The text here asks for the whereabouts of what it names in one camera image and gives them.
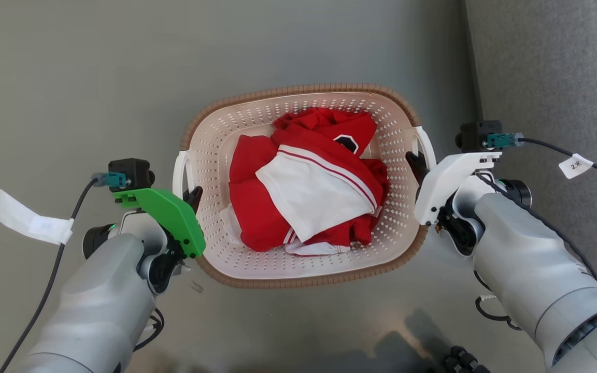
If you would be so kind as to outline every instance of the black logo patch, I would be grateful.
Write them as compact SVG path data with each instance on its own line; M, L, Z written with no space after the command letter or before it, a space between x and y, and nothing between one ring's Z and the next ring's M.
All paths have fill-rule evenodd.
M356 154L356 152L358 151L358 144L356 143L356 140L354 140L353 136L351 136L351 135L339 135L338 137L333 139L333 141L339 142L340 144L342 144L342 146L349 149L349 151L351 151L351 153Z

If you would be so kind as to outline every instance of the green bracket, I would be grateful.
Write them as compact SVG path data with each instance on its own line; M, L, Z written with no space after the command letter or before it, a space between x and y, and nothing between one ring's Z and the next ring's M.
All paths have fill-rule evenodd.
M122 208L141 208L181 243L187 257L202 256L206 249L204 232L192 207L165 189L133 189L112 193Z

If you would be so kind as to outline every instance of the white stripe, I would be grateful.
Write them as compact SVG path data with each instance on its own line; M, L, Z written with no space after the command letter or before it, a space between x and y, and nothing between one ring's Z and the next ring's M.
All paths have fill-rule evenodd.
M374 194L372 193L372 191L370 190L370 188L367 186L367 184L365 184L365 182L363 182L363 180L361 180L358 176L356 176L353 173L351 173L346 168L342 168L342 167L340 167L338 165L334 165L333 163L330 163L329 161L323 159L321 156L317 155L316 153L313 153L312 151L308 151L306 149L301 149L301 148L298 148L298 147L291 147L291 146L280 146L278 148L278 150L284 150L284 151L287 151L289 153L294 153L296 155L305 156L306 158L312 159L313 161L317 162L319 165L321 165L322 167L324 167L324 172L327 172L327 173L329 173L329 175L333 175L334 177L337 177L337 178L343 180L347 184L351 185L357 192L360 193L360 191L362 189L363 192L365 194L367 194L367 197L370 198L370 200L372 201L373 209L375 210L377 208L377 199L375 198ZM279 152L279 153L277 153L277 155L282 155L282 156L285 156L286 158L291 158L291 159L294 159L296 161L306 162L306 160L303 159L303 158L300 158L298 156L290 156L289 154L286 154L286 153L280 153ZM352 185L350 180L348 180L346 178L343 178L342 176L340 176L338 174L334 174L332 172L329 172L329 170L327 170L326 168L331 168L332 170L337 171L337 172L341 173L342 175L346 175L351 180L353 180L353 182L355 184Z
M285 239L284 241L282 241L282 243L290 243L290 239L292 238L292 235L294 234L294 229L292 229L291 227L289 228L289 231L287 231L287 234L285 235Z

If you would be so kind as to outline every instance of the gray sofa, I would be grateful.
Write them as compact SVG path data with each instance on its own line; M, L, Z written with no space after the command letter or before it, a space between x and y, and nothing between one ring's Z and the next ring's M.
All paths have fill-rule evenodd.
M597 0L468 0L466 16L481 115L597 163ZM597 170L568 180L566 158L525 144L497 174L526 182L597 270Z

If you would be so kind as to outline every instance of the floor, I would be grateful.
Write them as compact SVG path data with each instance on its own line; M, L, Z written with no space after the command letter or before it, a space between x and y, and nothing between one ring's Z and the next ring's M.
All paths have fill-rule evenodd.
M107 162L151 162L168 187L185 125L209 102L264 88L372 82L416 109L438 156L475 118L459 0L0 2L0 189L66 217ZM88 227L121 217L93 191ZM40 298L56 246L0 225L0 364ZM204 291L192 290L195 281ZM471 263L431 232L390 274L299 290L226 288L199 269L158 300L167 327L128 371L424 371L464 345L492 371L543 371L524 334L474 309ZM52 293L47 320L56 307ZM35 328L21 354L38 337Z

